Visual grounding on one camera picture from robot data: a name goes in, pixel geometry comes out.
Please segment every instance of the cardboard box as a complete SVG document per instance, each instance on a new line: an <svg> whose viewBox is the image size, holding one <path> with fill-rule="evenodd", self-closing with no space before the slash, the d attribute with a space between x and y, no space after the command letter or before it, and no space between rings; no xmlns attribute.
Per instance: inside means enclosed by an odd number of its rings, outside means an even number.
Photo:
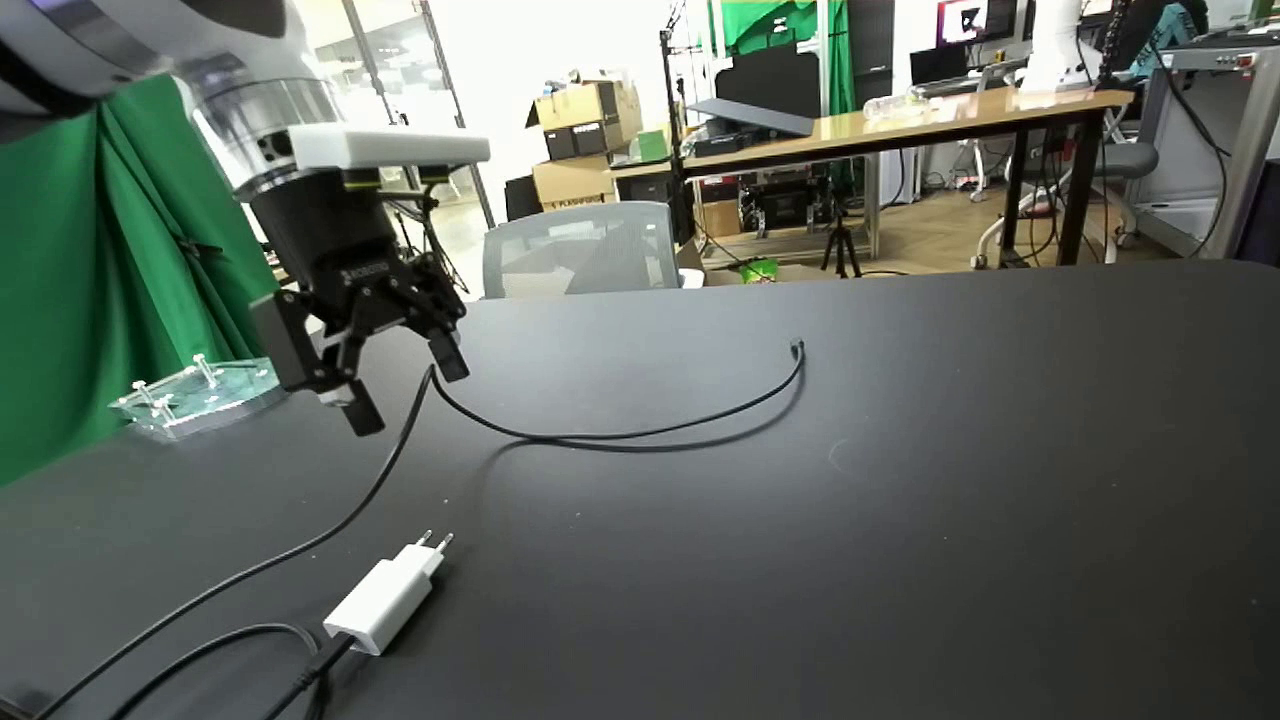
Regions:
<svg viewBox="0 0 1280 720"><path fill-rule="evenodd" d="M716 204L703 204L700 209L700 230L708 240L719 240L719 235L741 235L741 210L737 210L737 198L716 198Z"/></svg>
<svg viewBox="0 0 1280 720"><path fill-rule="evenodd" d="M638 136L635 84L568 84L526 106L526 128L545 128L549 157L606 157Z"/></svg>
<svg viewBox="0 0 1280 720"><path fill-rule="evenodd" d="M532 189L545 209L610 204L617 198L617 181L610 181L606 157L534 163Z"/></svg>
<svg viewBox="0 0 1280 720"><path fill-rule="evenodd" d="M610 157L629 148L618 124L549 128L545 138L550 161Z"/></svg>

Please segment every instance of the green backdrop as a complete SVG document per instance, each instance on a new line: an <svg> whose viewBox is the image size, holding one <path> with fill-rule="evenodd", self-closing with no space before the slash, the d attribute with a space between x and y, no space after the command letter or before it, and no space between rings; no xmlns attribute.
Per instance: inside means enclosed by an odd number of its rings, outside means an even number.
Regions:
<svg viewBox="0 0 1280 720"><path fill-rule="evenodd" d="M130 381L250 356L273 271L170 81L0 145L0 488L120 430Z"/></svg>
<svg viewBox="0 0 1280 720"><path fill-rule="evenodd" d="M815 35L815 0L719 0L719 31L727 56L751 56L759 48L804 44Z"/></svg>

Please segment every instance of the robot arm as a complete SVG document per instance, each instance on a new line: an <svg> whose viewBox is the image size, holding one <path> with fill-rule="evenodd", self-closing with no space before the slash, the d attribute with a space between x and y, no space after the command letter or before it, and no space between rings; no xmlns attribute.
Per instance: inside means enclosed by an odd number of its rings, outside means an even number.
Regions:
<svg viewBox="0 0 1280 720"><path fill-rule="evenodd" d="M362 339L391 324L421 331L447 381L469 377L454 349L465 303L437 259L401 256L376 168L474 163L486 161L480 136L337 124L288 0L0 3L0 138L79 117L160 70L188 89L226 145L236 177L249 177L241 197L301 282L256 303L285 389L316 389L359 434L376 430L356 369Z"/></svg>

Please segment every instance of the laboratory room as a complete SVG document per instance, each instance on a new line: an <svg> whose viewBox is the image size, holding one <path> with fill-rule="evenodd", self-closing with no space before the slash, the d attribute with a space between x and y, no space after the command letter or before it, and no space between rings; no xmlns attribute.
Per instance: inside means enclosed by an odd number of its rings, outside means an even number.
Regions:
<svg viewBox="0 0 1280 720"><path fill-rule="evenodd" d="M0 720L1275 720L1280 3L5 0Z"/></svg>

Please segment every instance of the desk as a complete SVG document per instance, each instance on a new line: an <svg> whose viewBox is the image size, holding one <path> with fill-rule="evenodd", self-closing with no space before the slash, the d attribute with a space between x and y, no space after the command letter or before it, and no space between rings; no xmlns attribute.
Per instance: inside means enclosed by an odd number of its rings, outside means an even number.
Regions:
<svg viewBox="0 0 1280 720"><path fill-rule="evenodd" d="M815 161L867 157L885 148L1017 133L1010 177L1005 197L1009 224L998 235L998 252L1009 259L1017 243L1017 198L1025 181L1028 133L1074 128L1074 163L1066 184L1065 235L1054 247L1058 264L1074 264L1104 117L1110 106L1123 106L1128 100L1133 92L1054 92L1054 94L1025 100L1017 89L986 89L959 100L954 117L948 119L876 128L867 112L824 117L815 119L811 136L798 136L798 138L757 145L722 157L689 157L685 177L731 177L731 172L751 172L773 163L815 163ZM672 172L672 168L667 163L622 168L617 172L617 181L661 177L661 172Z"/></svg>
<svg viewBox="0 0 1280 720"><path fill-rule="evenodd" d="M811 373L766 430L667 457L504 447L428 398L352 537L170 627L68 716L219 627L316 625L425 526L454 530L445 586L391 657L340 673L337 716L1280 716L1275 307L1280 275L1243 264L480 303L454 390L515 423L719 408L778 381L793 336ZM387 415L421 360L406 336L366 349ZM0 680L58 687L331 524L383 443L297 396L16 484ZM256 716L297 665L242 646L160 702Z"/></svg>

